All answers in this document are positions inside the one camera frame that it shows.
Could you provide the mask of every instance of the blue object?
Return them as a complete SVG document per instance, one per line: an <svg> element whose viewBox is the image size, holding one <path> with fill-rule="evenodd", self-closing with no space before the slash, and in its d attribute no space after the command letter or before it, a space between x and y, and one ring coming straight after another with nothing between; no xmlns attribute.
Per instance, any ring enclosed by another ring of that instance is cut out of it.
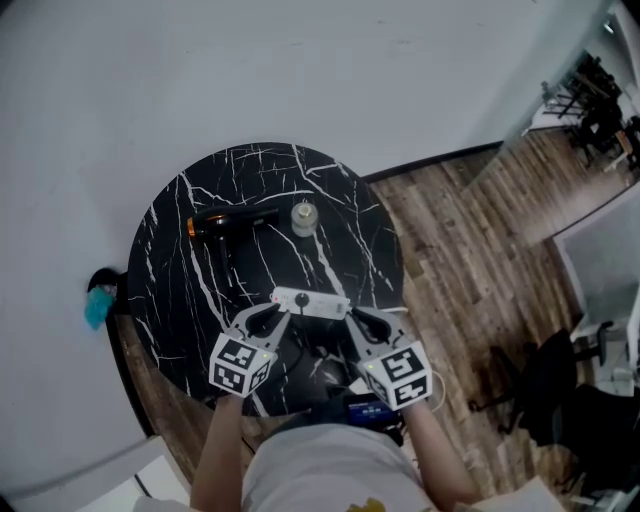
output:
<svg viewBox="0 0 640 512"><path fill-rule="evenodd" d="M115 298L99 286L89 291L87 305L84 308L84 318L94 331L97 331L104 323L114 302Z"/></svg>

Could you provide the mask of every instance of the wooden floor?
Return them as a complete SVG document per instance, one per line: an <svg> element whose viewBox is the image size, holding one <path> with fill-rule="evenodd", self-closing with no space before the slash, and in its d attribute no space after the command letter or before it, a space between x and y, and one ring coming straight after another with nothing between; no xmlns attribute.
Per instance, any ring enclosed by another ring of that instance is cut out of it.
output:
<svg viewBox="0 0 640 512"><path fill-rule="evenodd" d="M437 415L484 496L540 475L550 489L567 474L563 448L537 448L525 431L496 426L508 405L471 414L467 401L503 389L489 347L522 363L525 342L541 344L578 313L549 237L626 188L624 175L585 169L564 135L529 134L502 149L481 179L478 154L373 184L398 231L405 263L405 320L446 382ZM211 412L173 387L149 361L128 317L119 318L128 364L154 428L191 479ZM436 398L441 393L436 382ZM245 463L281 420L244 425Z"/></svg>

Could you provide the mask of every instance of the fiducial marker cube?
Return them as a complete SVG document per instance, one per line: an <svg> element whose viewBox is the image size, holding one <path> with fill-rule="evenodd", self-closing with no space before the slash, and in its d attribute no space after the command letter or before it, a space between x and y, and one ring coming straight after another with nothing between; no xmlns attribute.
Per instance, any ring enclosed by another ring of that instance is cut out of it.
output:
<svg viewBox="0 0 640 512"><path fill-rule="evenodd" d="M220 334L209 360L209 383L247 397L267 380L276 359L273 352Z"/></svg>

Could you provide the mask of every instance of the white wall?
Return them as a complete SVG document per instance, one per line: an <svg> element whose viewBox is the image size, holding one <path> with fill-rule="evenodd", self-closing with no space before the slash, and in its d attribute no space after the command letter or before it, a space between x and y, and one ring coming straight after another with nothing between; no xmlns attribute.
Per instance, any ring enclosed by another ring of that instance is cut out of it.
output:
<svg viewBox="0 0 640 512"><path fill-rule="evenodd" d="M83 289L126 268L177 172L256 140L363 175L500 140L602 3L17 0L0 18L0 491L140 440ZM527 77L549 26L557 58Z"/></svg>

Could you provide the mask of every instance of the round table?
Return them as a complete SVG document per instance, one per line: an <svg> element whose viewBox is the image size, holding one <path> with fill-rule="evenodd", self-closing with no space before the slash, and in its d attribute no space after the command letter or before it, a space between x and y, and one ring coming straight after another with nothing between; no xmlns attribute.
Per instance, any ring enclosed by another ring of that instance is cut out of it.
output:
<svg viewBox="0 0 640 512"><path fill-rule="evenodd" d="M319 213L308 238L290 220L304 201ZM277 206L280 218L229 241L232 295L215 244L189 238L187 219L214 205L260 204ZM129 305L142 344L165 377L210 407L220 394L209 384L218 335L276 285L346 295L352 305L402 303L402 253L384 206L353 171L301 146L247 144L196 162L158 194L131 248ZM244 413L291 414L343 391L356 378L341 350L348 338L344 322L294 315Z"/></svg>

